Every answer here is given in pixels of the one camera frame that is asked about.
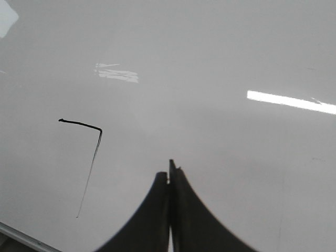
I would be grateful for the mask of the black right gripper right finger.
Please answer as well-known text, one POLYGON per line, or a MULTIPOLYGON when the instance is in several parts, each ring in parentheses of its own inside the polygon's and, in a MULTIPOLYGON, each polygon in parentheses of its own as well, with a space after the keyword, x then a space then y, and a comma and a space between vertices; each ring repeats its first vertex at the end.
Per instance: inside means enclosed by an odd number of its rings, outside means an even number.
POLYGON ((255 251, 227 229, 204 205, 184 171, 172 159, 170 219, 174 251, 255 251))

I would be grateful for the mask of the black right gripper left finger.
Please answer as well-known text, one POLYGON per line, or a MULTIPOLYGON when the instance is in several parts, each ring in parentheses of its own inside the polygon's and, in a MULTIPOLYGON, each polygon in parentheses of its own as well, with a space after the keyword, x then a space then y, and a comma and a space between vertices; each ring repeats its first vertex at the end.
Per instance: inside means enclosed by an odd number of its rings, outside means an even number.
POLYGON ((167 173, 158 172, 139 208, 97 251, 168 251, 169 235, 167 173))

